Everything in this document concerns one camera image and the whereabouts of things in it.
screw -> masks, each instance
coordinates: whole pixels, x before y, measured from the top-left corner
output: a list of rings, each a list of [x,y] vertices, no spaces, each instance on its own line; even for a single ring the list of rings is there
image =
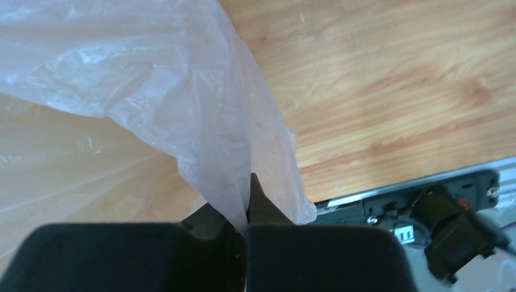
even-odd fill
[[[488,196],[489,198],[496,198],[500,196],[500,188],[491,187],[489,190],[487,190],[486,196]]]
[[[368,224],[374,224],[378,222],[378,218],[376,218],[375,216],[369,216],[369,218],[366,221]]]

white label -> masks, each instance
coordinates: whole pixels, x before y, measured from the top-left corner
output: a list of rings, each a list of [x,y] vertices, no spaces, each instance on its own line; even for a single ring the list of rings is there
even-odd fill
[[[416,241],[416,237],[414,236],[414,226],[412,225],[396,228],[394,231],[391,230],[391,232],[403,245]]]

wooden tabletop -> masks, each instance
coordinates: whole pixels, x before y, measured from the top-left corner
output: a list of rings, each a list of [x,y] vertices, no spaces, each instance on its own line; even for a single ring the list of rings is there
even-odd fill
[[[514,0],[221,0],[312,201],[516,154]]]

translucent plastic bag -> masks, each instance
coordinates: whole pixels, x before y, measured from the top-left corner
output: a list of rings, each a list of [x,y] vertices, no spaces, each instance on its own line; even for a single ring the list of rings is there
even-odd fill
[[[7,211],[58,193],[63,204],[47,204],[48,213],[38,216],[52,221],[73,213],[81,200],[104,190],[94,185],[74,192],[80,199],[73,200],[67,192],[98,179],[106,180],[106,189],[116,187],[139,173],[135,165],[148,162],[147,171],[157,163],[166,172],[174,165],[160,164],[167,157],[161,153],[176,157],[180,175],[240,230],[251,172],[288,218],[298,224],[315,219],[293,140],[217,1],[16,0],[3,1],[0,15],[1,93],[71,114],[109,117],[158,150],[105,120],[50,117],[45,123],[37,120],[44,115],[33,116],[41,108],[31,112],[24,105],[20,113],[16,101],[3,97],[4,226],[13,218]],[[94,135],[101,142],[89,138]],[[87,153],[72,150],[73,143]],[[128,149],[124,155],[118,144]],[[118,181],[108,179],[129,170],[134,172]],[[25,209],[17,212],[20,224],[30,217],[23,217]]]

